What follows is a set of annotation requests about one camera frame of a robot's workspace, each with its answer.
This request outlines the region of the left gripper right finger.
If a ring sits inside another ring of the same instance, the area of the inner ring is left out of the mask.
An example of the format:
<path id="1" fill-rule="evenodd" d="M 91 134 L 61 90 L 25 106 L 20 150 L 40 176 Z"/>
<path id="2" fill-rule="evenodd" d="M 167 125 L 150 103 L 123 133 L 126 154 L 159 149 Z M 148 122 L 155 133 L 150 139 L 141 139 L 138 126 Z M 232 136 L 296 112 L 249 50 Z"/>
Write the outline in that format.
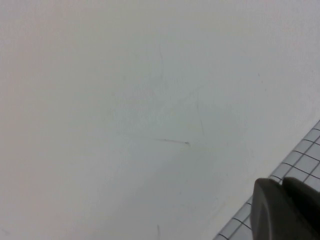
<path id="1" fill-rule="evenodd" d="M 282 182 L 286 194 L 304 219 L 304 228 L 313 231 L 313 239 L 320 239 L 320 193 L 306 183 L 285 177 Z"/>

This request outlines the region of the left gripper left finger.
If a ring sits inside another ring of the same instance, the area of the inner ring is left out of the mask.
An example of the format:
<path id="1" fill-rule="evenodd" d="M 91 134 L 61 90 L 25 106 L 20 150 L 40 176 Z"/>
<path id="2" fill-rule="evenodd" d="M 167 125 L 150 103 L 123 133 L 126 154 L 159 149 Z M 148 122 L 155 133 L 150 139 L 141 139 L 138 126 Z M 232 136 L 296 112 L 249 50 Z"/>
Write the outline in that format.
<path id="1" fill-rule="evenodd" d="M 283 187 L 268 178 L 254 183 L 250 223 L 254 240 L 296 240 L 297 216 Z"/>

